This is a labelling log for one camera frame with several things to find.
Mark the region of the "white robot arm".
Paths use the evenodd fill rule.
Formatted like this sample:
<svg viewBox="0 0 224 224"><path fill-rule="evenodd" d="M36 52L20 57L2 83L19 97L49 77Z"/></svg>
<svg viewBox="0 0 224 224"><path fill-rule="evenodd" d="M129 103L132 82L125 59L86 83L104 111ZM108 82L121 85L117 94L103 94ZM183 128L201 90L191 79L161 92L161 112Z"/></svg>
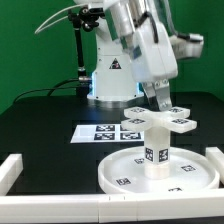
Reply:
<svg viewBox="0 0 224 224"><path fill-rule="evenodd" d="M123 108L147 101L155 111L172 107L169 80L176 58L157 0L73 0L85 29L96 32L97 64L91 104Z"/></svg>

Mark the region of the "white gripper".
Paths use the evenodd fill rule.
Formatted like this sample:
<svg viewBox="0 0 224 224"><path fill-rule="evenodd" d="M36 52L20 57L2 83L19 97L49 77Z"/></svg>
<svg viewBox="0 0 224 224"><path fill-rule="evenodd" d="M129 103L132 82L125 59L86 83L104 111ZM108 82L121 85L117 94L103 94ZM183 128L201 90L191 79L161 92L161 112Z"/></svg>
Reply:
<svg viewBox="0 0 224 224"><path fill-rule="evenodd" d="M164 25L158 22L156 28L158 42L154 41L154 32L149 21L145 21L136 30L133 35L134 49L130 54L130 62L134 80L143 83L149 108L157 110L159 107L160 111L167 111L172 108L167 79L176 77L178 69ZM149 82L155 82L154 89Z"/></svg>

